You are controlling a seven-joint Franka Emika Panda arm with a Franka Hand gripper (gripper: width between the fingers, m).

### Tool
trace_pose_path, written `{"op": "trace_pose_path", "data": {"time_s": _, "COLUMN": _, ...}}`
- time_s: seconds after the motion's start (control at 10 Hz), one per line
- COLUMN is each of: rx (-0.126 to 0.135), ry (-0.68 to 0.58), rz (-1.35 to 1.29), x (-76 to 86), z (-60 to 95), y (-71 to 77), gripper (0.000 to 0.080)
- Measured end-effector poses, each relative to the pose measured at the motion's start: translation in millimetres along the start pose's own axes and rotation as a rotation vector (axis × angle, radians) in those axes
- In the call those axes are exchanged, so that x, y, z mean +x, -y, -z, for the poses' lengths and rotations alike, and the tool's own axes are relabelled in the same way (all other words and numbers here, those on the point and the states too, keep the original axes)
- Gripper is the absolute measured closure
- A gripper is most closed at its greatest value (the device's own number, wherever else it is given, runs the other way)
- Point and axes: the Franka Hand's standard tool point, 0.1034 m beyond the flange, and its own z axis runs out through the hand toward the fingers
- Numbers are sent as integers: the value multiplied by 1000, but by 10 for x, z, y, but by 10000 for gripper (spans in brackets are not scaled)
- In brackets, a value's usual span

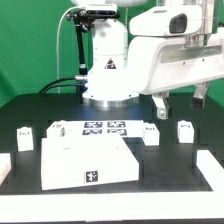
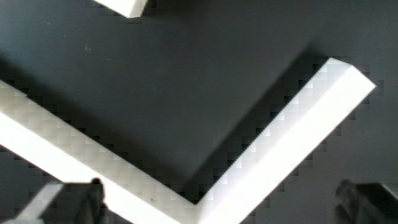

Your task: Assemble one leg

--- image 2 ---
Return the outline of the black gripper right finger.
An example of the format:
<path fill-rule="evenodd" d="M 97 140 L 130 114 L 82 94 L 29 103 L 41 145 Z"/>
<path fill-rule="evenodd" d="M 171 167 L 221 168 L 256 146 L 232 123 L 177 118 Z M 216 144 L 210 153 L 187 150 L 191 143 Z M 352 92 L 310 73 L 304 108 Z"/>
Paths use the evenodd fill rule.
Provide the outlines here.
<path fill-rule="evenodd" d="M 335 224 L 398 224 L 398 183 L 354 183 L 336 188 Z"/>

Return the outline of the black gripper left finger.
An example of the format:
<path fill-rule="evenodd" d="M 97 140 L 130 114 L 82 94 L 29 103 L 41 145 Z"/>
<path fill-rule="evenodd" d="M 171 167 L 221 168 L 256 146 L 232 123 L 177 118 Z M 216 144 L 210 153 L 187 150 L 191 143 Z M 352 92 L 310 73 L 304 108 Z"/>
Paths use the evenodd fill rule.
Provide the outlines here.
<path fill-rule="evenodd" d="M 104 200 L 98 178 L 88 183 L 52 182 L 17 216 L 17 224 L 107 224 Z"/>

